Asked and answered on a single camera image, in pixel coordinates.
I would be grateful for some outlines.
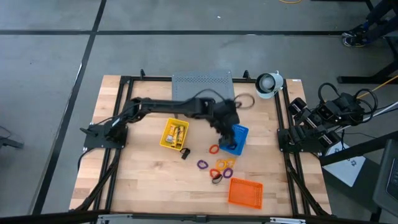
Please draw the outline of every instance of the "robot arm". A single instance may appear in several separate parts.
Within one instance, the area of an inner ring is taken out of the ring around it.
[[[120,115],[112,117],[104,125],[92,124],[87,129],[85,147],[123,148],[126,143],[127,123],[135,123],[149,113],[183,114],[188,118],[205,119],[210,127],[221,134],[219,144],[234,145],[232,126],[239,124],[234,100],[216,103],[212,98],[190,98],[186,101],[133,98],[127,101]]]

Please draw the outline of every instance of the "wooden table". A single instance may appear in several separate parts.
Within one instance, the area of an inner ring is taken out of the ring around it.
[[[120,76],[104,76],[93,115],[94,123],[112,116],[119,80]],[[291,100],[296,97],[304,99],[300,80],[287,80],[287,86]],[[249,128],[249,134],[242,155],[236,157],[233,176],[263,183],[261,210],[229,204],[229,180],[223,179],[218,185],[211,183],[209,169],[215,167],[216,160],[234,156],[224,151],[216,155],[208,153],[208,148],[218,142],[219,135],[205,120],[179,116],[190,123],[184,147],[189,147],[191,154],[183,160],[178,151],[159,145],[167,118],[173,115],[152,113],[140,122],[129,124],[127,145],[122,150],[119,163],[112,212],[291,215],[285,165],[276,135],[278,119],[275,100],[259,98],[253,83],[234,83],[234,92],[236,95],[250,93],[256,99],[253,108],[238,111],[241,125]],[[171,100],[172,84],[135,81],[132,97],[137,96]],[[287,127],[281,91],[280,100]],[[100,175],[103,155],[104,149],[95,149],[83,158],[70,208],[79,206],[93,190]],[[306,186],[323,209],[330,213],[318,159],[308,153],[300,155]],[[209,163],[208,169],[198,169],[197,161],[200,159]],[[300,191],[297,186],[295,189],[299,211],[303,212]],[[106,192],[107,186],[100,208],[104,207]]]

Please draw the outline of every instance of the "gray metal plate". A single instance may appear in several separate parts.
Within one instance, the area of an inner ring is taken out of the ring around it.
[[[225,99],[233,99],[235,94],[231,71],[178,72],[172,75],[173,100],[186,100],[204,89],[212,89]],[[221,101],[221,98],[211,91],[204,91],[197,97],[212,97],[217,102]]]

